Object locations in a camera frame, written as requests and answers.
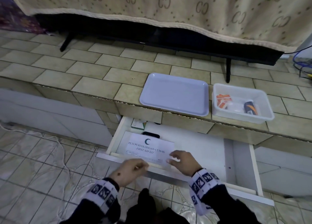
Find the tiled platform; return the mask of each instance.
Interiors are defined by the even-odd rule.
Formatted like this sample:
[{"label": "tiled platform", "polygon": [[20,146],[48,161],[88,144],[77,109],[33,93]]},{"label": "tiled platform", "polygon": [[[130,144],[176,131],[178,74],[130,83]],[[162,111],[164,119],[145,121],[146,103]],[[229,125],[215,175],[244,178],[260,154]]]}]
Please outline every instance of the tiled platform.
[{"label": "tiled platform", "polygon": [[152,72],[204,80],[211,96],[213,84],[225,83],[224,58],[92,37],[75,39],[60,52],[63,36],[7,31],[0,36],[0,87],[312,156],[312,81],[299,78],[292,63],[233,60],[230,84],[264,90],[275,112],[273,121],[254,124],[211,113],[171,114],[138,100]]},{"label": "tiled platform", "polygon": [[[62,164],[63,150],[55,142],[56,138],[42,139],[38,137],[39,134],[35,135],[5,132],[0,129],[2,224],[56,224],[58,211],[61,218],[68,218],[95,180],[112,172],[109,167],[103,165],[102,159],[95,157],[101,148],[61,139],[65,149],[65,163],[71,175],[63,199],[62,190],[68,178],[68,171]],[[145,177],[138,178],[136,182],[120,189],[121,219],[125,219],[127,210],[137,203],[138,193],[145,187],[150,189],[158,211],[171,207],[190,224],[216,224],[219,220],[214,213],[198,216],[187,189]],[[240,198],[255,212],[261,223],[312,222],[312,202],[284,199],[266,192],[265,196],[275,200],[275,207]]]}]

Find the white drawer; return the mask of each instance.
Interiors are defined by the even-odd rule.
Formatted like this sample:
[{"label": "white drawer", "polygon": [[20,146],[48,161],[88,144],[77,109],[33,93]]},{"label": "white drawer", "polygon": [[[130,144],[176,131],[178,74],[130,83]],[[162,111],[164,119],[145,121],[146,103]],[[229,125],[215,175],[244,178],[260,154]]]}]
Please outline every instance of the white drawer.
[{"label": "white drawer", "polygon": [[[110,166],[118,167],[125,160],[119,146],[125,131],[141,134],[143,131],[131,128],[133,118],[123,117],[106,151],[98,153]],[[147,122],[144,131],[160,135],[160,139],[174,142],[175,149],[190,152],[194,158],[209,170],[212,170],[225,184],[229,194],[274,206],[271,199],[263,197],[259,172],[252,145],[223,139],[217,136],[192,132],[189,130],[157,125]],[[189,177],[181,174],[175,167],[167,170],[150,163],[147,177],[166,183],[189,187]]]}]

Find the beige blanket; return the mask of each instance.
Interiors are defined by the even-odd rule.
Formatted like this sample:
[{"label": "beige blanket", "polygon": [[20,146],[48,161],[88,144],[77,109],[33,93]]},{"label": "beige blanket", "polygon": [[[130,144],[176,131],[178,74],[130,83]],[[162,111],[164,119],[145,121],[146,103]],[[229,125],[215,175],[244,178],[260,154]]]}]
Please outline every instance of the beige blanket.
[{"label": "beige blanket", "polygon": [[284,52],[294,51],[312,33],[311,0],[14,1],[27,15],[75,13],[185,28],[216,40]]}]

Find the black and white sleeve cuff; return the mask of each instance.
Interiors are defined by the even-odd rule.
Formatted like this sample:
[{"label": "black and white sleeve cuff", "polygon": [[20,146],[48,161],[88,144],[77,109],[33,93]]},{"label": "black and white sleeve cuff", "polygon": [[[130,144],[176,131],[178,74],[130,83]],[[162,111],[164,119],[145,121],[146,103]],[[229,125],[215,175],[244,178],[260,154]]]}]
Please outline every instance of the black and white sleeve cuff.
[{"label": "black and white sleeve cuff", "polygon": [[208,172],[205,168],[196,172],[192,179],[189,181],[189,185],[199,199],[216,185],[222,184],[220,179],[211,172]]},{"label": "black and white sleeve cuff", "polygon": [[94,202],[106,214],[117,198],[117,195],[118,192],[113,184],[105,180],[98,180],[87,191],[83,199]]}]

